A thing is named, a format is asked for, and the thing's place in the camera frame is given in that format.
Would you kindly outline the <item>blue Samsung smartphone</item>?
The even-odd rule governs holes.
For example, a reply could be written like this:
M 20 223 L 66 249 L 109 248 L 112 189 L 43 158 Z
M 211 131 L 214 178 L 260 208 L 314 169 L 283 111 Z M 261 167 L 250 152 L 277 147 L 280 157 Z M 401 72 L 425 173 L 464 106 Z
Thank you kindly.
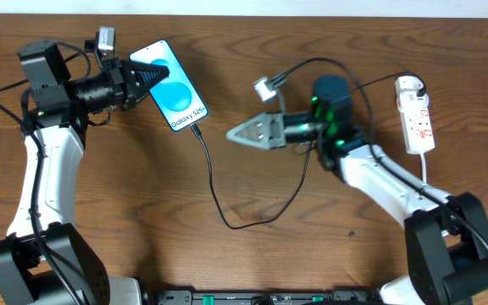
M 207 106 L 167 41 L 133 52 L 130 60 L 169 69 L 169 76 L 151 88 L 150 94 L 172 131 L 183 130 L 208 116 Z

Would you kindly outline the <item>white power strip socket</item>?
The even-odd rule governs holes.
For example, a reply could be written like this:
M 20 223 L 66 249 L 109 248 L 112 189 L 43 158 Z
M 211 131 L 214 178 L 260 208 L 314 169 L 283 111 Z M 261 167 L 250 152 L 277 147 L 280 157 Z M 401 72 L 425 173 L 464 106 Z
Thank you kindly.
M 430 99 L 424 83 L 416 76 L 404 75 L 396 79 L 395 88 L 407 153 L 431 151 L 435 148 L 435 140 L 428 109 Z

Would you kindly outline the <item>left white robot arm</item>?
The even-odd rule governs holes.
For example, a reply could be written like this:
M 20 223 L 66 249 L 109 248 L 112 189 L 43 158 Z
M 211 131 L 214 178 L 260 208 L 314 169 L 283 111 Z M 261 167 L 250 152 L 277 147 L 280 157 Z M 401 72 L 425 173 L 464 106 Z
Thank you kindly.
M 138 280 L 109 275 L 76 229 L 76 179 L 91 115 L 134 108 L 169 69 L 105 58 L 95 39 L 78 54 L 98 63 L 98 75 L 73 79 L 61 47 L 41 41 L 18 52 L 27 165 L 19 208 L 0 240 L 0 295 L 7 304 L 141 304 Z

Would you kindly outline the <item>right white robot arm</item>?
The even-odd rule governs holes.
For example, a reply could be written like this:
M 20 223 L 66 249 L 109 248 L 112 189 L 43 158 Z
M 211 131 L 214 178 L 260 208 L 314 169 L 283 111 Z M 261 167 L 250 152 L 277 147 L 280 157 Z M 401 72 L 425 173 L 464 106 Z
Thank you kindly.
M 323 75 L 313 83 L 310 111 L 260 113 L 226 137 L 263 150 L 314 142 L 327 170 L 403 228 L 408 272 L 378 288 L 377 303 L 470 304 L 488 290 L 488 218 L 480 200 L 428 185 L 372 144 L 354 123 L 342 76 Z

